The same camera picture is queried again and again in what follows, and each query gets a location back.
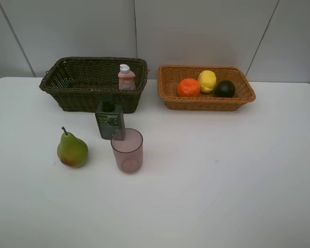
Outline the transparent pink plastic cup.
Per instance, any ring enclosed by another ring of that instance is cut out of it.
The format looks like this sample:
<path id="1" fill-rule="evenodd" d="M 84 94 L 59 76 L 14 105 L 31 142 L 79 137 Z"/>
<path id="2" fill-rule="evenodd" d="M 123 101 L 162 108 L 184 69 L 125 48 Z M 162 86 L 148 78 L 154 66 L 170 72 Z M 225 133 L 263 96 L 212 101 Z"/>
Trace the transparent pink plastic cup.
<path id="1" fill-rule="evenodd" d="M 116 164 L 123 173 L 136 173 L 143 166 L 143 142 L 142 134 L 131 128 L 119 130 L 112 136 Z"/>

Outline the dark green pump bottle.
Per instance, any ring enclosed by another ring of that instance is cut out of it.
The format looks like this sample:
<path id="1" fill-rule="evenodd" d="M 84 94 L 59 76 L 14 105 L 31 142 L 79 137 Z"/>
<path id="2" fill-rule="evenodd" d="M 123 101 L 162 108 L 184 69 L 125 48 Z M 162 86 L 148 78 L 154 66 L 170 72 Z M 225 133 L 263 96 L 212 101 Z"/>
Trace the dark green pump bottle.
<path id="1" fill-rule="evenodd" d="M 110 140 L 119 130 L 125 128 L 123 109 L 114 102 L 112 95 L 100 95 L 100 104 L 95 111 L 95 117 L 101 137 Z"/>

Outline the orange tangerine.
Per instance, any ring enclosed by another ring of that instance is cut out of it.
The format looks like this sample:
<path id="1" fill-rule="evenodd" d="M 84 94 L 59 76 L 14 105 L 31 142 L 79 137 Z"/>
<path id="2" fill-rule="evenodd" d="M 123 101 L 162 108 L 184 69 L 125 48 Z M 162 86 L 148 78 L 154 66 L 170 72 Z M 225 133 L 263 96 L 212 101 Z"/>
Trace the orange tangerine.
<path id="1" fill-rule="evenodd" d="M 177 86 L 179 97 L 199 97 L 200 84 L 196 79 L 183 79 Z"/>

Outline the pink white-capped bottle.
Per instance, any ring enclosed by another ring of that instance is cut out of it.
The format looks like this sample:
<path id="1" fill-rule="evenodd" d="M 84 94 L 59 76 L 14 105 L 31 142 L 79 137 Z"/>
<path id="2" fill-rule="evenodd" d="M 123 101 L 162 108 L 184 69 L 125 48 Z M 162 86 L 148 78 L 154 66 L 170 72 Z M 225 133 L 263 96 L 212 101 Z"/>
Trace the pink white-capped bottle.
<path id="1" fill-rule="evenodd" d="M 118 73 L 119 89 L 120 90 L 134 90 L 135 89 L 135 74 L 126 64 L 121 64 Z"/>

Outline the yellow lemon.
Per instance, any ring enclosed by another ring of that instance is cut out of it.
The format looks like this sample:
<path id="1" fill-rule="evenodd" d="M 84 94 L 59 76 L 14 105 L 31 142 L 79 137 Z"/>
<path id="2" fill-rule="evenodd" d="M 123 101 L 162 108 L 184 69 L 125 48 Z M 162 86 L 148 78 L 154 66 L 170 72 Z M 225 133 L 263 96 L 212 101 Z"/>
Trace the yellow lemon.
<path id="1" fill-rule="evenodd" d="M 200 90 L 203 93 L 211 93 L 216 85 L 216 75 L 213 71 L 204 70 L 198 76 Z"/>

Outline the dark purple mangosteen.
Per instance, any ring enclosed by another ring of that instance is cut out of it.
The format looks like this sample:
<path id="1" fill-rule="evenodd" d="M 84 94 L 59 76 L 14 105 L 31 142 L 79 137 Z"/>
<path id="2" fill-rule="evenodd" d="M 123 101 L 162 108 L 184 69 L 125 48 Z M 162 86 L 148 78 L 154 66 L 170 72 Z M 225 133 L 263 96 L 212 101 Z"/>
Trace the dark purple mangosteen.
<path id="1" fill-rule="evenodd" d="M 214 88 L 214 95 L 221 98 L 232 98 L 235 91 L 235 85 L 231 81 L 220 81 Z"/>

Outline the green red pear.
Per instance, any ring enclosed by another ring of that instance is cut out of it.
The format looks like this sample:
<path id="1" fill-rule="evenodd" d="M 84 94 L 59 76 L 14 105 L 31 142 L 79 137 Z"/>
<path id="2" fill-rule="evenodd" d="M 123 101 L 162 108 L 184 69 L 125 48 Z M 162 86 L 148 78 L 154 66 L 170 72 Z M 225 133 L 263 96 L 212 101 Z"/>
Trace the green red pear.
<path id="1" fill-rule="evenodd" d="M 57 156 L 62 164 L 78 168 L 84 166 L 88 158 L 88 147 L 86 143 L 75 137 L 72 133 L 67 132 L 65 127 L 61 128 L 63 134 L 57 146 Z"/>

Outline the orange wicker basket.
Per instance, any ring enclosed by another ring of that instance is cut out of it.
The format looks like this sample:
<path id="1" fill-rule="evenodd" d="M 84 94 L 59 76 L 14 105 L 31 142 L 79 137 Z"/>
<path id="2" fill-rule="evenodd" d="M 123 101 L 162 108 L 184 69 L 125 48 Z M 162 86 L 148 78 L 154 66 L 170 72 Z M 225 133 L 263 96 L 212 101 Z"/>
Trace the orange wicker basket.
<path id="1" fill-rule="evenodd" d="M 204 70 L 213 71 L 216 81 L 231 81 L 235 86 L 232 98 L 218 98 L 213 93 L 201 93 L 199 97 L 179 97 L 178 84 L 187 78 L 197 79 Z M 187 111 L 235 111 L 253 102 L 256 95 L 241 70 L 223 66 L 165 65 L 158 68 L 158 94 L 172 110 Z"/>

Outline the dark brown wicker basket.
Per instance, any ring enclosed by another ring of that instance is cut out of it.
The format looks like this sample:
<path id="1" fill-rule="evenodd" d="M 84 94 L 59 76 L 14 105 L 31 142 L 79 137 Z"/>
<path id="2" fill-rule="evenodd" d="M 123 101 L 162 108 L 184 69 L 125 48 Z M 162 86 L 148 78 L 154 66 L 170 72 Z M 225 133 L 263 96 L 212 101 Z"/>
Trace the dark brown wicker basket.
<path id="1" fill-rule="evenodd" d="M 119 89 L 119 66 L 135 73 L 134 90 Z M 148 65 L 139 58 L 64 57 L 46 72 L 39 87 L 67 112 L 93 113 L 101 95 L 111 95 L 125 114 L 134 113 L 147 83 Z"/>

